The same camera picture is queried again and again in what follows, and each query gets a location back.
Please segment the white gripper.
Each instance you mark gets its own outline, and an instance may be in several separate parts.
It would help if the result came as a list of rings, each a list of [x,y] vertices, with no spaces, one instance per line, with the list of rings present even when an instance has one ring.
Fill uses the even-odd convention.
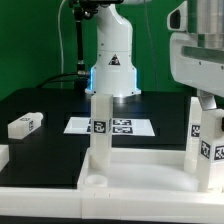
[[[170,67],[176,82],[199,89],[203,111],[217,108],[214,95],[224,98],[223,50],[199,48],[195,35],[175,32],[170,38]]]

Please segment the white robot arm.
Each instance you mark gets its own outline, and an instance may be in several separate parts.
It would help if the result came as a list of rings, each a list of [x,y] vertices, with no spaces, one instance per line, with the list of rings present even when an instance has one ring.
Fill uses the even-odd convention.
[[[97,61],[91,68],[88,94],[111,94],[123,100],[141,93],[132,64],[131,23],[115,5],[149,0],[97,0]],[[224,98],[224,0],[184,0],[169,13],[170,68],[175,81],[193,87],[201,106],[214,109]]]

